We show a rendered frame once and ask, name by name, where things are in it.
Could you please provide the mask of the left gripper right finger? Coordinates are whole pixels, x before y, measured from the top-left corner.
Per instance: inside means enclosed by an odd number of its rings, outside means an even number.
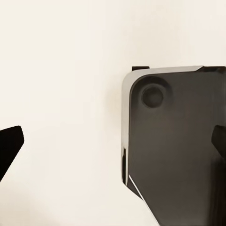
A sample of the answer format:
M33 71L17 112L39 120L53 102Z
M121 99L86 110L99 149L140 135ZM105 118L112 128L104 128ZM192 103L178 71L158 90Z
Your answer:
M226 127L216 125L212 132L211 142L226 163Z

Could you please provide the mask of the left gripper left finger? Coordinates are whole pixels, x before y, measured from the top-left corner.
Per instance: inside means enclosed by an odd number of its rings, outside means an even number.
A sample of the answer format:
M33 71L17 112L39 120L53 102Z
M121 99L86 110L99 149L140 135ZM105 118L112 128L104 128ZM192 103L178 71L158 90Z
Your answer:
M24 144L20 125L0 130L0 181Z

